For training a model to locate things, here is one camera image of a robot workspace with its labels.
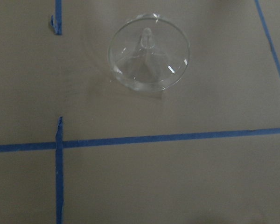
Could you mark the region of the clear glass funnel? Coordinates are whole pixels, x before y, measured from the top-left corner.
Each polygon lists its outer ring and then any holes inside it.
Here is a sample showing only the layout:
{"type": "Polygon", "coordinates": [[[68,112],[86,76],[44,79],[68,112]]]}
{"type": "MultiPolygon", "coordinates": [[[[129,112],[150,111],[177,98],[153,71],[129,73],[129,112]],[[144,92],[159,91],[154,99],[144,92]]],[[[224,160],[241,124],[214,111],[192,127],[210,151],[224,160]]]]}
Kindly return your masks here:
{"type": "Polygon", "coordinates": [[[124,86],[134,91],[163,91],[176,84],[188,68],[190,41],[160,14],[141,14],[113,35],[107,57],[110,70],[124,86]]]}

